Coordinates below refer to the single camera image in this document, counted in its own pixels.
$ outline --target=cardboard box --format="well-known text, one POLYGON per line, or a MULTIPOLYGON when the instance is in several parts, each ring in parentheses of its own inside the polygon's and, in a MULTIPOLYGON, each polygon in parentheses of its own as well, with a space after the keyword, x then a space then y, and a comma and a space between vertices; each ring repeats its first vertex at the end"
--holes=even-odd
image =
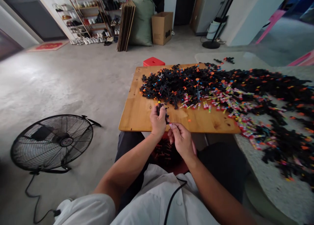
POLYGON ((164 45, 171 39, 173 12, 160 12, 151 17, 153 44, 164 45))

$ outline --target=pile of plastic parts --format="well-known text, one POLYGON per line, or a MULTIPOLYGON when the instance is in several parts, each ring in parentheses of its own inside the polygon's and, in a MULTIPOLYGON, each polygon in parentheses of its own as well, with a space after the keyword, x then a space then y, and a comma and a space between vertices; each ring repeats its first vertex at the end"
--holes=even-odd
POLYGON ((228 117, 237 121, 242 135, 255 149, 265 153, 262 159, 265 163, 276 162, 287 180, 293 180, 294 174, 309 183, 314 192, 314 136, 283 127, 287 124, 284 112, 296 111, 308 120, 291 118, 314 133, 313 87, 304 85, 311 81, 264 69, 224 71, 220 65, 205 65, 207 69, 200 69, 198 64, 185 69, 175 65, 149 77, 143 75, 140 93, 166 105, 170 103, 175 109, 199 109, 203 103, 208 112, 212 106, 228 112, 228 117), (278 108, 272 97, 287 104, 278 108), (272 125, 256 123, 247 116, 249 113, 270 115, 272 125))
POLYGON ((155 164, 163 169, 171 168, 182 160, 174 143, 170 144, 169 139, 162 138, 153 151, 155 164))

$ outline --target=gray countertop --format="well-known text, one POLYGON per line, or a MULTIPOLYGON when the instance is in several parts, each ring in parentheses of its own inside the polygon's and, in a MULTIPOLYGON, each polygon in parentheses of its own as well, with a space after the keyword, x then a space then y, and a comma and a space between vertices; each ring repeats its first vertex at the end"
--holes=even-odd
MULTIPOLYGON (((235 65, 226 65, 222 68, 224 70, 243 69, 248 70, 251 68, 268 69, 270 72, 281 72, 284 75, 295 76, 298 79, 312 80, 314 81, 314 66, 294 66, 294 67, 269 67, 259 58, 251 53, 237 52, 237 53, 208 53, 210 55, 197 57, 198 62, 212 62, 213 58, 220 59, 221 57, 234 57, 235 65), (250 57, 249 64, 245 63, 245 56, 250 57), (237 61, 241 60, 241 67, 237 66, 237 61)), ((283 106, 285 102, 273 100, 273 103, 283 106)), ((265 124, 271 124, 271 117, 268 115, 252 115, 256 121, 262 121, 265 124)), ((297 116, 295 112, 285 112, 285 116, 297 116)), ((296 130, 304 135, 310 135, 304 129, 304 126, 296 121, 287 119, 285 120, 288 125, 285 126, 288 130, 296 130)), ((269 162, 265 164, 261 159, 264 155, 263 152, 255 150, 250 144, 247 138, 236 134, 235 140, 240 149, 245 154, 248 163, 250 164, 258 182, 260 183, 263 191, 267 195, 268 199, 274 204, 274 206, 284 213, 289 218, 293 219, 299 224, 313 224, 314 223, 314 193, 308 183, 300 181, 294 176, 294 182, 286 181, 281 175, 280 170, 275 167, 275 163, 269 162)))

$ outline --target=finger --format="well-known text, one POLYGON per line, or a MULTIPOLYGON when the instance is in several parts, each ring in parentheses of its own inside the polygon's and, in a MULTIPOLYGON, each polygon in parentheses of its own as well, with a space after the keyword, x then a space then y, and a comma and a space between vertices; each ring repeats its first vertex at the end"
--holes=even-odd
POLYGON ((182 124, 180 123, 172 123, 173 125, 176 125, 180 131, 180 133, 184 133, 184 132, 189 132, 189 130, 187 130, 182 124))
POLYGON ((153 106, 153 108, 151 109, 150 115, 157 115, 157 106, 153 106))
POLYGON ((179 131, 177 125, 175 125, 175 124, 172 123, 171 129, 172 129, 172 132, 173 132, 173 135, 174 135, 175 140, 182 139, 182 136, 181 136, 181 134, 180 134, 180 131, 179 131))
POLYGON ((169 137, 170 144, 172 144, 174 142, 174 135, 173 135, 172 129, 169 129, 168 137, 169 137))
POLYGON ((159 111, 159 119, 166 119, 166 108, 162 106, 159 111))

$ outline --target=red doormat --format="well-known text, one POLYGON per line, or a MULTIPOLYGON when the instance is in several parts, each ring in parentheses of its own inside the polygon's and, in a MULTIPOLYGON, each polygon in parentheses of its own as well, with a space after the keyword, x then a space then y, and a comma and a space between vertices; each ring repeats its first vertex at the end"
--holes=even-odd
POLYGON ((69 41, 63 40, 63 41, 54 41, 54 42, 46 42, 42 43, 40 45, 37 45, 35 47, 32 47, 28 49, 28 52, 41 52, 41 51, 56 51, 59 48, 66 45, 69 41))

